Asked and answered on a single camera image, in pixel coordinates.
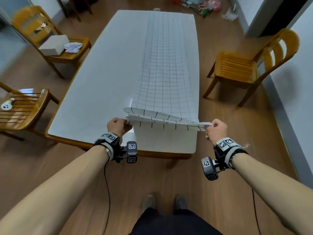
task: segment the wrist-mounted camera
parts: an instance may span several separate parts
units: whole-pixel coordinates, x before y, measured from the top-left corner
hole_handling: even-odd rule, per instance
[[[230,138],[222,138],[213,149],[215,153],[214,161],[210,157],[205,157],[201,160],[204,175],[208,180],[218,179],[218,173],[228,168],[234,170],[231,164],[231,159],[234,155],[238,153],[248,154],[242,149],[242,146]]]
[[[106,148],[109,155],[109,160],[115,160],[120,163],[124,158],[127,159],[127,163],[137,162],[138,152],[137,143],[135,141],[127,142],[126,146],[119,145],[119,137],[113,133],[103,134],[93,146],[101,145]]]

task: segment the hand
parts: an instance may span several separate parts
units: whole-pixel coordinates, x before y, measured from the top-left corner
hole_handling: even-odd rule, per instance
[[[113,118],[108,124],[108,133],[114,133],[120,138],[120,142],[122,142],[122,137],[128,131],[132,129],[130,124],[127,124],[127,120],[121,118]]]
[[[209,139],[215,147],[217,141],[222,138],[227,138],[227,124],[219,119],[215,119],[213,120],[212,125],[206,126],[207,135],[205,138]]]

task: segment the chair seat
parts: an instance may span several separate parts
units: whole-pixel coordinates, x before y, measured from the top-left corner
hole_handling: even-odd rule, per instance
[[[220,53],[215,62],[216,76],[252,84],[257,78],[256,62],[232,53]]]
[[[88,47],[90,45],[88,37],[84,37],[83,39],[68,39],[68,40],[71,43],[73,43],[73,42],[82,43],[83,46],[81,47],[81,49],[79,50],[79,52],[77,54],[70,54],[70,53],[63,51],[61,53],[61,55],[59,55],[59,56],[48,56],[48,58],[52,62],[64,63],[67,60],[72,61],[74,59],[79,59],[86,52],[86,50],[88,49]]]
[[[11,110],[0,108],[0,130],[21,130],[30,126],[48,103],[49,90],[21,89],[8,93],[3,102],[14,98]]]

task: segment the gray sneaker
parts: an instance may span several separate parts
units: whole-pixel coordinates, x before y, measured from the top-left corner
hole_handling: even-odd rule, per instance
[[[142,211],[144,212],[147,208],[156,208],[156,197],[153,194],[148,194],[142,202]]]
[[[186,199],[182,195],[178,195],[175,198],[175,210],[177,209],[187,209]]]

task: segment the plastic bag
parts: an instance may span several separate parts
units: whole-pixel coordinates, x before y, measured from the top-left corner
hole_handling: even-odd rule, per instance
[[[205,0],[203,6],[212,11],[220,11],[222,8],[221,0]]]

